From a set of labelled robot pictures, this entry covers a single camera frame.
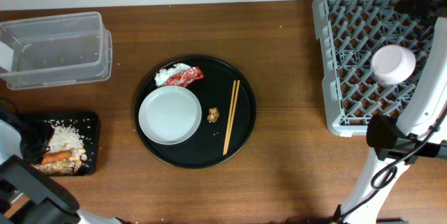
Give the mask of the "white bowl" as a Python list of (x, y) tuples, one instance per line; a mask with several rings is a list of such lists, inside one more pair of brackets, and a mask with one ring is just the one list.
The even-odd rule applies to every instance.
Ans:
[(399, 84), (407, 80), (416, 67), (414, 53), (399, 45), (387, 45), (377, 50), (371, 60), (375, 78), (382, 84)]

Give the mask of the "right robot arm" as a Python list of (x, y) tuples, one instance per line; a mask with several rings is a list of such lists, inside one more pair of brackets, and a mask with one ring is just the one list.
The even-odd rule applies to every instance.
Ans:
[(367, 162), (332, 223), (375, 223), (391, 189), (418, 158), (446, 158), (446, 0), (399, 0), (395, 11), (432, 26), (431, 47), (399, 116), (369, 120)]

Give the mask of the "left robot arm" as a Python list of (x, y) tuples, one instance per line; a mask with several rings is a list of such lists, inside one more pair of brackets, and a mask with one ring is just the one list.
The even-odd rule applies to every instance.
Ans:
[(82, 210), (63, 186), (22, 160), (16, 128), (1, 121), (1, 222), (123, 224)]

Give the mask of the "orange carrot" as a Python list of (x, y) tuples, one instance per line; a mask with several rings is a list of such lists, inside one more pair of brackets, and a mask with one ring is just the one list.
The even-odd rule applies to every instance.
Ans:
[(43, 156), (41, 164), (45, 165), (48, 163), (56, 163), (58, 161), (70, 158), (72, 155), (73, 154), (71, 151), (59, 151), (55, 153), (47, 153)]

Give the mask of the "white plate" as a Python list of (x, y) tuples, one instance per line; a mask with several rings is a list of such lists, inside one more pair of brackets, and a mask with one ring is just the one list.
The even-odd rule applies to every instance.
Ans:
[(157, 144), (174, 145), (189, 139), (202, 119), (196, 95), (184, 87), (165, 86), (152, 91), (138, 109), (138, 125)]

